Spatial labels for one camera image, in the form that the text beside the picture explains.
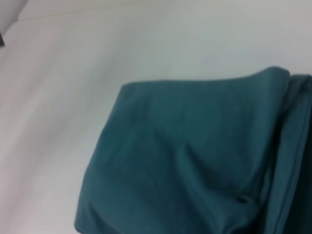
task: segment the green towel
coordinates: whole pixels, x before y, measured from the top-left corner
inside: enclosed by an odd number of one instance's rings
[[[311,82],[272,67],[124,85],[85,172],[76,230],[311,234]]]

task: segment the fabric fold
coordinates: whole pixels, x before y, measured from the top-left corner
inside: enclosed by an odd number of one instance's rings
[[[244,78],[123,86],[85,172],[75,228],[291,233],[311,82],[271,67]]]

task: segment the dark object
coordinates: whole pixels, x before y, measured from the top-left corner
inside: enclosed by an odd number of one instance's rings
[[[0,33],[0,47],[2,47],[2,46],[5,46],[5,45],[4,45],[4,41],[3,41],[2,35]]]
[[[122,87],[86,170],[83,234],[311,234],[312,77]]]

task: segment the teal cloth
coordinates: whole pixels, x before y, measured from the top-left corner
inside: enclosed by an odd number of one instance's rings
[[[272,67],[124,85],[85,172],[82,234],[311,234],[312,77]]]

